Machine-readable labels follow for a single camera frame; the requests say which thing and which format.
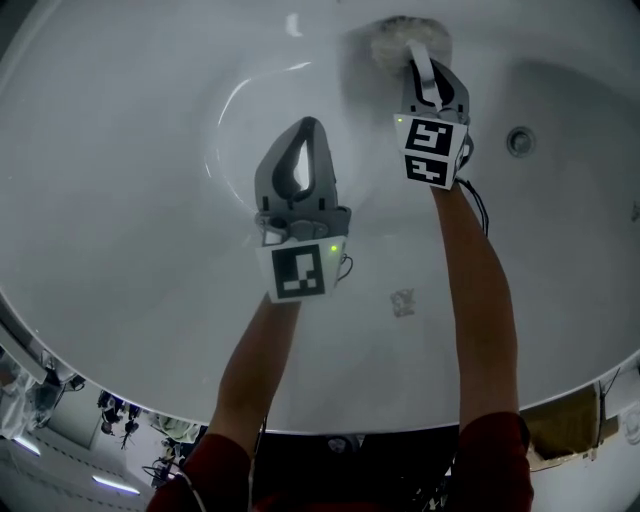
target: person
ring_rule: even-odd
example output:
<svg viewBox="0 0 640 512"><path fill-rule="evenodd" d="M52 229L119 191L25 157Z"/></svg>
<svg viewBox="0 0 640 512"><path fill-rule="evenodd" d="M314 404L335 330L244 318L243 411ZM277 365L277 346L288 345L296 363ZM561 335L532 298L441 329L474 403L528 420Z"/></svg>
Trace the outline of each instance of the person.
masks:
<svg viewBox="0 0 640 512"><path fill-rule="evenodd" d="M447 510L528 511L533 501L529 434L518 415L517 339L507 279L460 186L432 191L449 270L460 370L458 450ZM298 303L262 301L224 372L207 435L185 463L184 477L161 487L149 512L247 509L257 433L284 371L299 309ZM323 503L295 489L282 491L255 508L394 510L388 502L354 497Z"/></svg>

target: bathtub drain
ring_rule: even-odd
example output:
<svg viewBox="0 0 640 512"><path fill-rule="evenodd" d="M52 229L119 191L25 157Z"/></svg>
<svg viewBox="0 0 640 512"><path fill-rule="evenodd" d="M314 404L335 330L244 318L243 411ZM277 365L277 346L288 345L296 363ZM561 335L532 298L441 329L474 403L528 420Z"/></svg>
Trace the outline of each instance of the bathtub drain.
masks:
<svg viewBox="0 0 640 512"><path fill-rule="evenodd" d="M529 156L536 147L533 132L524 126L518 126L507 135L507 149L516 158Z"/></svg>

